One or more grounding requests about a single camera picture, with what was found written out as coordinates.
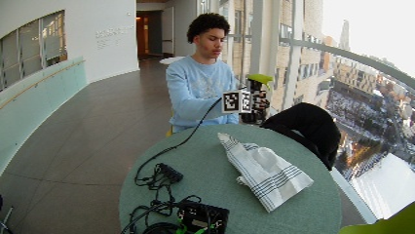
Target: black chair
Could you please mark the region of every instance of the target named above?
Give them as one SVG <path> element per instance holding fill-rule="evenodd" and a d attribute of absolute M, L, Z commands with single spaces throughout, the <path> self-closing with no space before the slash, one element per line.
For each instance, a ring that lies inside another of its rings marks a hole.
<path fill-rule="evenodd" d="M 3 197 L 0 195 L 0 212 L 2 212 L 2 208 L 3 208 Z M 13 234 L 12 230 L 8 228 L 8 226 L 5 225 L 5 222 L 8 221 L 9 215 L 12 213 L 13 207 L 9 209 L 8 214 L 5 215 L 5 218 L 3 221 L 0 221 L 0 233 L 3 234 L 3 232 L 5 231 L 9 234 Z"/>
<path fill-rule="evenodd" d="M 339 130 L 333 116 L 325 109 L 301 102 L 272 116 L 260 127 L 274 130 L 299 142 L 318 156 L 329 171 L 333 170 L 338 155 Z"/>

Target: power adapter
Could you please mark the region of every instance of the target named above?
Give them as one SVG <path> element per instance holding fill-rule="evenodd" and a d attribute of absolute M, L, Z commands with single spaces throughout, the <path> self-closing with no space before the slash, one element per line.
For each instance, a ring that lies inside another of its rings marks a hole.
<path fill-rule="evenodd" d="M 160 167 L 160 173 L 168 178 L 170 183 L 177 183 L 182 180 L 182 174 L 176 171 L 170 166 L 161 163 L 158 164 Z"/>

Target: round table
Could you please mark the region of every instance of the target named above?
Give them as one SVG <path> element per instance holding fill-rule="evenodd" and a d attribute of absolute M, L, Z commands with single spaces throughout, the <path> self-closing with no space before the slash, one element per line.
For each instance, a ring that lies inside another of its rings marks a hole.
<path fill-rule="evenodd" d="M 156 153 L 181 143 L 192 131 L 193 129 L 188 129 L 166 137 L 139 157 L 121 191 L 123 229 L 129 224 L 133 209 L 140 205 L 149 206 L 156 198 L 156 191 L 135 184 L 137 168 Z M 313 185 L 273 212 L 266 212 L 249 187 L 236 182 L 240 172 L 228 159 L 218 133 L 229 134 L 241 143 L 256 143 L 260 147 L 273 149 L 277 155 L 314 179 Z M 186 144 L 161 155 L 144 167 L 140 177 L 152 176 L 158 163 L 169 165 L 182 174 L 181 182 L 172 185 L 177 201 L 189 195 L 197 195 L 204 204 L 230 210 L 228 234 L 338 233 L 341 199 L 330 172 L 318 157 L 299 143 L 277 132 L 249 125 L 200 127 Z M 168 201 L 168 195 L 161 196 L 160 200 Z M 161 221 L 178 224 L 176 211 L 170 217 L 152 214 L 149 224 Z M 137 225 L 141 233 L 145 229 L 142 220 Z"/>

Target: white napkin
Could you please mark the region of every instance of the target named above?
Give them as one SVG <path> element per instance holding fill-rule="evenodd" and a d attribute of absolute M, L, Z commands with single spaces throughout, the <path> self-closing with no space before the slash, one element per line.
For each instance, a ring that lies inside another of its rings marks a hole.
<path fill-rule="evenodd" d="M 237 182 L 250 187 L 268 212 L 309 187 L 314 180 L 276 152 L 253 143 L 240 143 L 228 134 L 218 133 L 230 162 L 241 176 Z"/>

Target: glass railing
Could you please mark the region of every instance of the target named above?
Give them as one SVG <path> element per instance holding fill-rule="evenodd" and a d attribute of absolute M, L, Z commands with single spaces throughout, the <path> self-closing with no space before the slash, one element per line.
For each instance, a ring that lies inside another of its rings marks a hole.
<path fill-rule="evenodd" d="M 318 73 L 302 76 L 298 68 L 306 78 L 297 79 L 295 97 L 331 113 L 341 130 L 337 170 L 375 219 L 389 218 L 415 200 L 414 88 L 401 77 L 333 58 L 333 68 Z"/>

